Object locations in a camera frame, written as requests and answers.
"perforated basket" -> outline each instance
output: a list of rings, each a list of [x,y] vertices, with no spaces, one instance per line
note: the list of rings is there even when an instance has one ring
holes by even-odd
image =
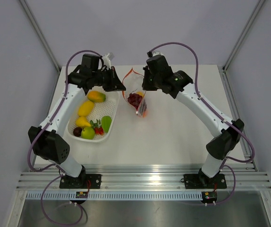
[[[106,100],[103,103],[95,103],[93,110],[86,118],[87,118],[88,122],[90,122],[90,120],[92,120],[93,122],[96,122],[96,119],[98,119],[98,120],[102,119],[103,116],[111,117],[112,121],[111,121],[111,125],[110,125],[108,133],[104,133],[104,135],[95,135],[92,140],[86,140],[81,137],[74,136],[73,130],[74,130],[74,128],[77,127],[76,126],[76,119],[79,117],[77,114],[78,109],[83,102],[88,100],[87,96],[74,110],[74,113],[70,117],[70,120],[69,120],[68,125],[66,127],[66,130],[68,132],[68,135],[75,140],[97,143],[97,142],[101,142],[101,141],[105,140],[111,132],[111,128],[114,123],[116,112],[118,109],[120,95],[119,95],[119,92],[116,92],[116,91],[105,92],[101,87],[94,87],[92,89],[92,91],[99,91],[99,92],[106,94]]]

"white wall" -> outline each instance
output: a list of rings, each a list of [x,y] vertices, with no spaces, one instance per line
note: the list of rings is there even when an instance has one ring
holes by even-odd
[[[46,116],[56,79],[18,1],[0,0],[0,227],[26,168],[27,131]]]
[[[61,65],[80,49],[113,52],[116,65],[144,64],[146,52],[164,42],[186,43],[201,64],[223,65],[258,0],[27,2]],[[171,64],[195,63],[181,47],[162,51]]]
[[[271,1],[268,1],[228,69],[257,164],[271,181]]]

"grapes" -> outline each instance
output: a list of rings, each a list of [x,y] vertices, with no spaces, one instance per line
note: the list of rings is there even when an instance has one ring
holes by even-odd
[[[80,137],[82,132],[82,128],[76,127],[73,131],[74,136]]]
[[[142,101],[143,97],[137,93],[130,93],[127,101],[134,106],[136,109],[139,108],[139,105]]]

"black mounting plate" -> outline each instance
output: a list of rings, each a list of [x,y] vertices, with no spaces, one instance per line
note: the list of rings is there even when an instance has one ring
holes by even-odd
[[[101,179],[102,179],[101,174],[86,174],[84,184],[78,188],[87,189],[87,181],[90,181],[90,183],[91,183],[90,189],[100,189]],[[61,189],[76,189],[76,187],[74,187],[73,184],[70,182],[69,177],[67,177],[66,175],[61,177],[59,188],[61,188]]]
[[[227,188],[224,174],[216,174],[206,187],[203,186],[198,176],[199,174],[184,174],[184,178],[181,179],[181,182],[185,183],[186,189],[214,189],[215,184],[217,184],[217,189]]]

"gray floor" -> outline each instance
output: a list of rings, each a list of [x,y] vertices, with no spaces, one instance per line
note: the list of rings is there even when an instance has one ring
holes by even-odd
[[[220,198],[227,196],[222,192]],[[72,205],[55,207],[64,201],[45,201],[50,218],[68,224],[79,218]],[[269,227],[269,221],[258,193],[237,192],[230,201],[215,207],[187,201],[86,201],[87,212],[77,226],[87,227]],[[45,219],[40,201],[25,202],[20,227],[57,226]]]

